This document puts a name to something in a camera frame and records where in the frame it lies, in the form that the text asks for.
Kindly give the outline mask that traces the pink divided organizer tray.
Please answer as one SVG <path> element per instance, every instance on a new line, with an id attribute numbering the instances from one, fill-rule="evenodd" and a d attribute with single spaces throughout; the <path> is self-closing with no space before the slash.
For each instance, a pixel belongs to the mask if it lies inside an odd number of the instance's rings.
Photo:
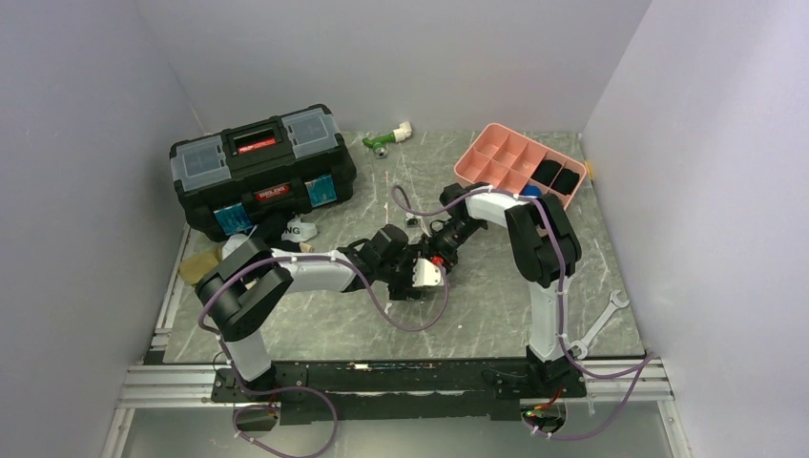
<path id="1" fill-rule="evenodd" d="M 581 176 L 571 195 L 562 196 L 531 178 L 544 159 L 560 162 L 562 169 L 573 170 Z M 484 183 L 518 193 L 528 184 L 538 186 L 542 191 L 541 196 L 558 197 L 564 208 L 569 207 L 589 175 L 582 161 L 498 123 L 486 126 L 458 159 L 453 171 L 456 180 L 463 186 Z"/>

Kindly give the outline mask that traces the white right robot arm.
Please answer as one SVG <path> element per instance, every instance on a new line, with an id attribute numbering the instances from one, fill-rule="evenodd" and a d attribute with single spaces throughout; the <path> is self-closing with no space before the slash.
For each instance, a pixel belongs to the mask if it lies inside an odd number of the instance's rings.
<path id="1" fill-rule="evenodd" d="M 514 264 L 529 288 L 531 326 L 526 383 L 548 396 L 579 372 L 570 361 L 568 286 L 582 249 L 561 201 L 555 196 L 515 195 L 492 185 L 447 186 L 440 196 L 449 214 L 438 231 L 420 241 L 423 256 L 449 270 L 458 250 L 490 223 L 508 231 Z"/>

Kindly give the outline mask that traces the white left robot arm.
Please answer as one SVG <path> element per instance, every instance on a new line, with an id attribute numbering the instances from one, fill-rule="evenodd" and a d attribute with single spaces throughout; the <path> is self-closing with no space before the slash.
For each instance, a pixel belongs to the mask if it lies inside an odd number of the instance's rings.
<path id="1" fill-rule="evenodd" d="M 387 224 L 370 239 L 359 239 L 329 252 L 284 250 L 264 240 L 249 239 L 195 286 L 236 364 L 237 389 L 252 401 L 266 398 L 274 387 L 274 368 L 260 328 L 278 303 L 300 292 L 355 292 L 376 281 L 387 285 L 395 300 L 414 297 L 414 268 L 420 248 L 399 227 Z"/>

